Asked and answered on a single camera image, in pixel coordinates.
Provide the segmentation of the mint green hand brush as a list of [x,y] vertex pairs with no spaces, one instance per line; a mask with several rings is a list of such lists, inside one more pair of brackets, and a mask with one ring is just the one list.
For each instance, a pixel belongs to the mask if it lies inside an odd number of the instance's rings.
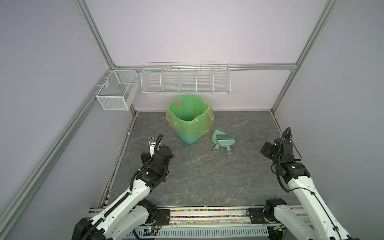
[[228,154],[232,154],[231,146],[235,144],[235,137],[232,134],[226,135],[218,135],[217,141],[221,145],[221,147],[225,147],[227,149]]

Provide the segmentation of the mint green dustpan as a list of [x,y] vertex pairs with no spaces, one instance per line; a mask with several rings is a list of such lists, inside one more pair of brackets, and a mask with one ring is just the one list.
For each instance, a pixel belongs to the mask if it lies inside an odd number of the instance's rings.
[[212,142],[213,144],[215,144],[215,147],[214,147],[214,152],[217,153],[219,151],[219,149],[221,148],[221,145],[218,143],[217,141],[217,136],[218,135],[226,135],[226,133],[222,132],[222,131],[219,131],[218,129],[215,129],[211,139],[212,139]]

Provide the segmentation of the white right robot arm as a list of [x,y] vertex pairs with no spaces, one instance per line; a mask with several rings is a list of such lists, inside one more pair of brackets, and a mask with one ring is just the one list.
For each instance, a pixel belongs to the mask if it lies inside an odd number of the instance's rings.
[[310,224],[298,217],[282,199],[269,199],[264,216],[268,222],[280,222],[298,240],[351,240],[352,235],[332,214],[317,191],[307,168],[294,156],[292,129],[286,128],[274,143],[265,142],[261,154],[272,160],[280,187],[294,193],[307,213]]

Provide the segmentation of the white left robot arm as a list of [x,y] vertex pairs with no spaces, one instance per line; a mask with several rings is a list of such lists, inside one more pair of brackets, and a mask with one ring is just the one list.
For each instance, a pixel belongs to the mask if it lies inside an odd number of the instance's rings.
[[142,152],[143,166],[133,174],[129,187],[106,209],[90,220],[75,225],[73,240],[122,240],[143,224],[155,222],[157,206],[147,196],[169,174],[170,147],[161,144],[163,134],[150,143],[150,152]]

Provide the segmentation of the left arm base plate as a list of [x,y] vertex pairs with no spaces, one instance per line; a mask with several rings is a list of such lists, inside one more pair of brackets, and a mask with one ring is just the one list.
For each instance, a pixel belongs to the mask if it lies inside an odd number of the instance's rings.
[[149,213],[145,222],[148,226],[168,226],[171,220],[170,209],[157,209]]

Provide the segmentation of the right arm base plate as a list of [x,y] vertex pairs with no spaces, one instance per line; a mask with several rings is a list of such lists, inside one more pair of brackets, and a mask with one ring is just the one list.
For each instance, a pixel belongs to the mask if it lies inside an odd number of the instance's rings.
[[267,215],[265,209],[261,207],[248,208],[246,215],[250,218],[251,224],[275,224],[276,219]]

